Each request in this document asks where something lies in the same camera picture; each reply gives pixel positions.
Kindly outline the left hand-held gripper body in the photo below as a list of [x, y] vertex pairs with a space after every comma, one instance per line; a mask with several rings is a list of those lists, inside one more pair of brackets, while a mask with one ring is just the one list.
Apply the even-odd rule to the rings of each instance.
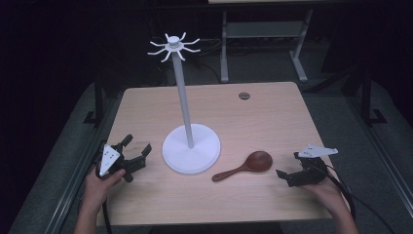
[[123, 151], [120, 151], [120, 143], [116, 145], [105, 144], [96, 175], [98, 177], [103, 177], [107, 173], [113, 175], [119, 170], [124, 169], [126, 171], [123, 176], [124, 180], [126, 182], [132, 182], [132, 174], [146, 167], [146, 159], [138, 160], [137, 157], [129, 160], [126, 159]]

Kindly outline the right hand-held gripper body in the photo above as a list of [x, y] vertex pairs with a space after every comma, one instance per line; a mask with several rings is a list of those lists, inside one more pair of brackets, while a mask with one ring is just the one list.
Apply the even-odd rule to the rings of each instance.
[[337, 153], [338, 150], [336, 148], [326, 148], [308, 144], [304, 149], [299, 151], [299, 156], [302, 158], [302, 160], [299, 160], [302, 170], [289, 174], [287, 184], [290, 187], [294, 187], [317, 184], [323, 181], [328, 174], [328, 169], [321, 157]]

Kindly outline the brown wooden spoon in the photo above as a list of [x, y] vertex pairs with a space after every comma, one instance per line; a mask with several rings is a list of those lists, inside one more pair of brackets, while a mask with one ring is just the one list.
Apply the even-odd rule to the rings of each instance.
[[264, 173], [273, 165], [272, 156], [265, 151], [250, 153], [244, 162], [237, 168], [214, 175], [211, 180], [218, 182], [241, 172]]

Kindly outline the white hook rack stand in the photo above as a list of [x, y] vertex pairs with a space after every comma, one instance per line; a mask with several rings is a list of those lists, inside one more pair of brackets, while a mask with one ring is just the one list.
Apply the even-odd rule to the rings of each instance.
[[210, 127], [191, 122], [184, 72], [182, 62], [185, 61], [182, 51], [197, 53], [198, 50], [190, 49], [190, 45], [199, 42], [185, 42], [186, 33], [181, 36], [165, 34], [166, 42], [158, 44], [159, 51], [149, 52], [149, 56], [165, 53], [162, 59], [172, 61], [173, 72], [178, 90], [178, 96], [183, 117], [183, 125], [175, 128], [165, 138], [162, 148], [164, 161], [174, 171], [183, 175], [196, 175], [208, 170], [217, 160], [221, 151], [221, 142], [218, 134]]

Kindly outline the person's right hand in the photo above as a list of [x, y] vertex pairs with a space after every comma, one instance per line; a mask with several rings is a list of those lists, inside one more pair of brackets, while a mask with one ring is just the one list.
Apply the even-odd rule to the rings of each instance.
[[302, 189], [312, 193], [329, 211], [338, 209], [340, 206], [346, 207], [341, 191], [329, 178], [325, 178], [318, 184], [303, 185]]

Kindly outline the person's left hand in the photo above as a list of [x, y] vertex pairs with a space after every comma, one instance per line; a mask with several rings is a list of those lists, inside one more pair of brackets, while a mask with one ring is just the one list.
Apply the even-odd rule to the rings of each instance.
[[125, 173], [126, 171], [121, 169], [113, 175], [99, 178], [95, 172], [91, 172], [86, 178], [83, 206], [90, 211], [97, 212], [99, 207], [106, 200], [110, 189], [122, 180]]

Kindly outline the black metal stand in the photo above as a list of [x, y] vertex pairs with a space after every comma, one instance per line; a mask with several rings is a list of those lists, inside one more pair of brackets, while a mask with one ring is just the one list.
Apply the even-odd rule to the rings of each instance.
[[99, 80], [94, 81], [94, 111], [89, 111], [84, 124], [98, 126], [103, 118], [103, 90]]
[[373, 124], [387, 124], [387, 120], [379, 109], [371, 108], [372, 80], [368, 70], [365, 70], [361, 85], [360, 115], [363, 122], [371, 127]]

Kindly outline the grey metal floor rail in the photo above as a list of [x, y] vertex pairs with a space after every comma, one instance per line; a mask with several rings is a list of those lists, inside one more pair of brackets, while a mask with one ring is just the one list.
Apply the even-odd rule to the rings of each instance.
[[121, 98], [103, 99], [103, 116], [98, 123], [86, 123], [85, 118], [91, 108], [82, 107], [82, 104], [96, 104], [95, 100], [81, 101], [76, 105], [74, 116], [69, 118], [53, 150], [53, 161], [46, 166], [46, 185], [56, 189], [56, 199], [42, 234], [59, 234], [71, 216], [72, 206], [77, 204], [95, 154], [108, 139]]
[[360, 106], [357, 102], [352, 97], [347, 97], [346, 102], [356, 117], [358, 124], [366, 134], [368, 140], [373, 145], [380, 161], [383, 164], [383, 167], [385, 168], [385, 172], [388, 174], [388, 177], [390, 178], [390, 181], [405, 209], [413, 217], [413, 190], [408, 186], [406, 180], [402, 177], [394, 161], [391, 159], [390, 152], [374, 131], [373, 125], [369, 125], [362, 119], [360, 114]]

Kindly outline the white metal desk frame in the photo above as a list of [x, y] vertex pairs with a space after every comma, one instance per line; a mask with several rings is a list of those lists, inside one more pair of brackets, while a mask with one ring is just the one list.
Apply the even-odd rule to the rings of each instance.
[[310, 27], [313, 12], [313, 9], [308, 10], [303, 20], [263, 22], [230, 22], [227, 21], [227, 13], [224, 12], [221, 31], [220, 81], [223, 83], [229, 82], [228, 39], [295, 38], [297, 39], [297, 45], [294, 50], [289, 52], [289, 56], [299, 81], [307, 82], [308, 77], [300, 61], [300, 53]]

